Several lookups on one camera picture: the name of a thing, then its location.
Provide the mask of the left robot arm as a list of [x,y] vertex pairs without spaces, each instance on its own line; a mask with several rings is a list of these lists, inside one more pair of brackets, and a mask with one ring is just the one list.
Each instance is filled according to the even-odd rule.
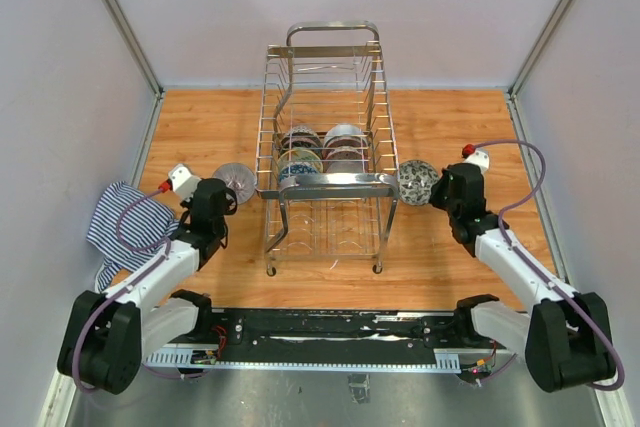
[[91,219],[87,238],[108,270],[100,291],[74,301],[57,360],[59,373],[84,393],[119,394],[170,341],[200,343],[216,330],[210,299],[177,286],[225,247],[237,196],[221,179],[194,175],[159,190],[180,196],[180,219],[122,181],[105,189]]

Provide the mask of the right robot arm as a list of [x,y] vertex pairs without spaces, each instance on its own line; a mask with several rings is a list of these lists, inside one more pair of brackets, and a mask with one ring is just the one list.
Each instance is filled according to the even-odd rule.
[[452,324],[460,344],[497,341],[523,357],[531,378],[548,393],[579,385],[601,391],[623,386],[625,371],[605,301],[551,274],[506,227],[503,215],[487,209],[479,166],[446,167],[430,203],[447,213],[455,240],[497,273],[526,309],[519,314],[491,295],[466,300],[467,313]]

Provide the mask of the striped line pattern bowl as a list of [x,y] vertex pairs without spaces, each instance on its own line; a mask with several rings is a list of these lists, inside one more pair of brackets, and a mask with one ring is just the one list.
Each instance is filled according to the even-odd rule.
[[237,198],[239,205],[248,202],[255,193],[256,176],[254,172],[243,163],[226,163],[218,167],[212,175],[213,178],[225,182]]

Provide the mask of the black floral red bowl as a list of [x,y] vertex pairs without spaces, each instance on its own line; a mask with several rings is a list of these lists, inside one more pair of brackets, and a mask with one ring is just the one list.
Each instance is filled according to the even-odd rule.
[[429,203],[432,188],[440,178],[437,170],[422,160],[408,160],[398,170],[399,195],[402,202],[410,206]]

